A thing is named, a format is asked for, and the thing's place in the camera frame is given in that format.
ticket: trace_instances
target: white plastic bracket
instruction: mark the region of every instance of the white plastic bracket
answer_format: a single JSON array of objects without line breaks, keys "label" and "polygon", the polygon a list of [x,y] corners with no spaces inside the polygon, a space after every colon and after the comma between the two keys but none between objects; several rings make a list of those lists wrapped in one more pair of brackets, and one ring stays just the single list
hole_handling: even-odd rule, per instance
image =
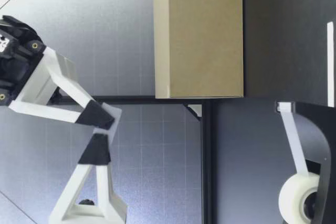
[{"label": "white plastic bracket", "polygon": [[[102,107],[114,117],[114,123],[109,130],[96,128],[93,133],[108,135],[109,145],[111,145],[120,122],[121,109],[106,103]],[[49,224],[125,224],[127,205],[113,191],[110,164],[96,166],[97,206],[75,204],[93,167],[92,165],[78,164],[50,215]]]},{"label": "white plastic bracket", "polygon": [[285,126],[289,146],[292,152],[297,173],[303,176],[309,176],[306,159],[304,157],[305,155],[303,153],[299,133],[294,121],[294,116],[291,108],[292,103],[279,102],[277,110],[280,112],[283,124]]},{"label": "white plastic bracket", "polygon": [[17,113],[75,123],[80,112],[47,106],[57,87],[81,107],[93,98],[78,84],[74,63],[47,47],[34,72],[9,108]]}]

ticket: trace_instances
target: white strip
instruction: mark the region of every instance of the white strip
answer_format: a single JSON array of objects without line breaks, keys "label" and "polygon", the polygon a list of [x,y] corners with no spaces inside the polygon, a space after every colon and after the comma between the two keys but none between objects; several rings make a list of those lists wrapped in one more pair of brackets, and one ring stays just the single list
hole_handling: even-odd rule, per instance
[{"label": "white strip", "polygon": [[290,112],[280,112],[285,125],[286,134],[289,142],[292,156],[297,173],[303,176],[309,176],[305,155],[301,146],[299,133],[295,125],[293,114]]},{"label": "white strip", "polygon": [[327,40],[328,40],[328,106],[335,107],[334,98],[334,24],[327,24]]}]

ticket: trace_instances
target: dark background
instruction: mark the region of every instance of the dark background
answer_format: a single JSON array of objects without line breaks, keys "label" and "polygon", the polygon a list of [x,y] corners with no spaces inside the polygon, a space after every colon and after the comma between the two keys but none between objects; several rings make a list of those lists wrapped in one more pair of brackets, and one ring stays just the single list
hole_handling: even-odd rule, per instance
[{"label": "dark background", "polygon": [[327,104],[336,0],[245,0],[245,95]]},{"label": "dark background", "polygon": [[[336,0],[244,0],[245,96],[216,109],[214,223],[281,224],[278,194],[295,173],[275,101],[327,104],[327,23]],[[301,119],[296,118],[301,126]],[[319,159],[321,135],[300,132]]]}]

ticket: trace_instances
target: brown cardboard box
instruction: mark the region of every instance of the brown cardboard box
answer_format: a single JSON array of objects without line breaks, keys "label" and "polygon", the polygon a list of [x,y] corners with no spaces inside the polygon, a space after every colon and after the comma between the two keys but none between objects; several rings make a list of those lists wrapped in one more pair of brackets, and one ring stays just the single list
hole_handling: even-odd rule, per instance
[{"label": "brown cardboard box", "polygon": [[154,0],[157,98],[243,96],[243,0]]}]

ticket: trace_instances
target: tape roll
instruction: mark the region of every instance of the tape roll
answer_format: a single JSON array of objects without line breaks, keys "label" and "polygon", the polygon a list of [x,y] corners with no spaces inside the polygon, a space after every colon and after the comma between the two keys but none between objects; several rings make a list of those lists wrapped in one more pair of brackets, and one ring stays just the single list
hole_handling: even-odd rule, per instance
[{"label": "tape roll", "polygon": [[279,195],[279,209],[288,224],[309,224],[307,202],[317,192],[320,176],[295,174],[283,185]]}]

